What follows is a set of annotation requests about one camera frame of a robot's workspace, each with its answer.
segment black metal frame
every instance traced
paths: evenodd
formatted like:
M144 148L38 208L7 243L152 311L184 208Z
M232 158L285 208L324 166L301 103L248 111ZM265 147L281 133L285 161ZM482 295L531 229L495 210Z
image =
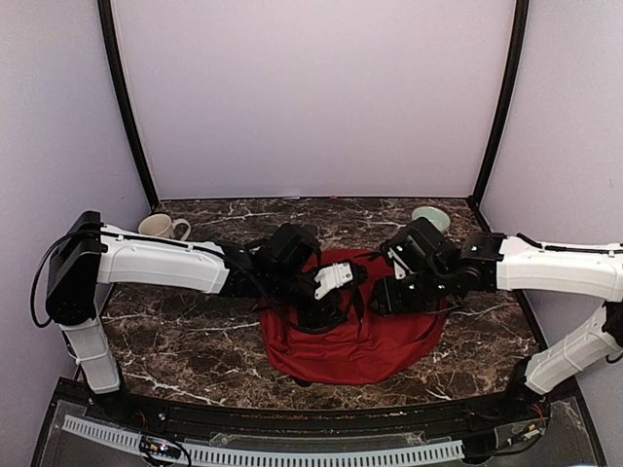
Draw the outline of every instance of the black metal frame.
M424 432L430 439L450 437L453 440L491 437L498 421L470 416L471 412L486 411L499 403L502 393L478 396L464 400L422 404L388 409L359 411L269 411L235 409L198 404L187 404L145 396L132 396L145 412L151 432L169 439L186 438L209 440L217 434L243 434L261 437L340 438ZM574 397L586 425L593 453L599 465L605 466L605 457L586 403L574 378L559 385L551 400ZM92 404L89 388L77 381L60 378L48 406L44 424L39 433L31 467L39 467L48 433L52 428L58 401L82 405L86 415L109 421ZM508 421L523 421L533 417L526 414Z
M506 58L506 66L499 92L499 99L495 109L494 122L489 136L489 141L487 143L487 149L485 150L485 155L480 167L480 172L478 174L478 179L474 187L474 192L469 197L470 202L476 206L480 206L483 196L485 195L485 191L487 190L487 185L494 168L497 150L499 149L499 143L506 124L510 101L513 95L513 89L515 88L515 81L517 79L517 71L519 69L519 60L524 43L526 24L528 22L529 3L530 0L516 0L513 28L508 47L508 56ZM110 74L113 80L115 93L117 94L117 102L124 121L126 135L128 136L128 143L132 152L134 164L136 165L136 170L138 171L138 175L145 192L145 196L147 197L152 209L154 209L159 203L158 194L156 193L154 180L149 171L149 165L145 157L145 152L143 151L136 126L136 120L134 118L129 100L128 86L126 84L126 77L124 75L123 64L119 52L119 43L117 41L117 34L115 31L115 21L112 12L111 0L97 0L97 5L99 8L99 18L104 38L104 45L108 56L108 64L110 66Z
M519 59L522 54L524 45L524 34L526 33L526 24L528 23L528 7L530 0L517 0L515 3L515 17L513 19L513 30L510 36L510 44L508 46L508 56L506 58L506 67L504 69L504 77L502 78L502 86L499 91L499 99L497 108L495 109L494 123L489 135L487 149L483 157L483 163L480 166L480 173L476 180L474 193L470 197L470 202L476 206L485 196L487 185L491 179L494 170L495 157L499 149L499 143L502 139L504 126L506 125L506 117L510 108L510 101L515 89L515 81L517 80L517 71L519 69Z
M154 185L154 180L152 179L149 165L145 158L145 152L140 142L138 128L129 101L128 86L126 85L126 77L124 76L124 68L119 53L119 44L117 42L117 33L115 32L112 5L110 0L97 0L97 7L99 8L101 31L104 37L106 55L108 56L108 65L110 66L110 76L113 80L119 111L124 121L124 127L126 128L129 148L132 152L140 182L143 185L143 191L145 192L149 205L153 209L160 201L158 200L156 186Z

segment red fabric bag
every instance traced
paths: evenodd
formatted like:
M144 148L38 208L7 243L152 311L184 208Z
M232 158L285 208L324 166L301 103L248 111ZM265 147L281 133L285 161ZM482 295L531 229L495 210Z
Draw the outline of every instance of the red fabric bag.
M359 286L367 304L375 282L393 275L383 258L369 261L364 250L333 250L322 254L322 265L353 261L365 266L368 280ZM316 266L311 260L308 268ZM344 301L350 290L345 290ZM297 322L296 309L284 308ZM264 345L271 364L288 375L308 382L329 384L370 384L382 381L413 365L439 342L443 315L421 313L380 317L365 307L360 321L354 308L348 322L333 331L311 336L295 331L271 310L260 315Z

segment lavender wall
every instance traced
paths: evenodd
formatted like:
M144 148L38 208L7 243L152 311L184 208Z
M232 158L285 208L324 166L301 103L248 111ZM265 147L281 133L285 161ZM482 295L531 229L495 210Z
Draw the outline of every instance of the lavender wall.
M148 206L95 0L0 0L0 11L0 464L19 467L56 379L73 371L58 328L30 322L39 259L86 209L134 228Z
M623 241L623 3L531 2L506 131L483 211L492 226L562 242ZM531 293L552 343L597 302ZM579 377L608 465L623 466L623 364Z
M113 3L161 198L471 193L513 0Z

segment brown marble surface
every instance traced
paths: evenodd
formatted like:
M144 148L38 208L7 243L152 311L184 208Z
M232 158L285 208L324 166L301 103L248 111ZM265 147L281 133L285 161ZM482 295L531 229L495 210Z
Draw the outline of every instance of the brown marble surface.
M448 236L457 242L479 230L459 199L166 201L158 211L190 221L195 241L246 242L291 222L313 232L323 249L375 249L421 205L450 214ZM536 351L511 295L472 294L449 316L437 348L404 372L365 386L304 388L268 362L259 322L248 312L253 305L191 290L119 284L103 322L132 392L256 409L372 409L497 392L514 363Z

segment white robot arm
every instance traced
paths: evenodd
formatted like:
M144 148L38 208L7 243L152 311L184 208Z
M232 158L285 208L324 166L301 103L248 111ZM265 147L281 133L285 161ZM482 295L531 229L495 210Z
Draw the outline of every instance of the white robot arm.
M315 239L289 224L255 245L189 242L102 225L84 213L50 260L46 310L71 344L94 394L114 393L122 376L93 305L94 286L135 282L195 289L226 297L277 297L294 304L303 332L340 324L338 289L364 279L351 263L303 272L317 253Z
M623 350L623 246L536 242L524 235L478 233L460 249L419 219L382 247L394 276L377 283L391 314L471 290L548 290L605 300L578 329L521 362L510 388L542 396L586 367ZM394 289L388 294L387 289Z

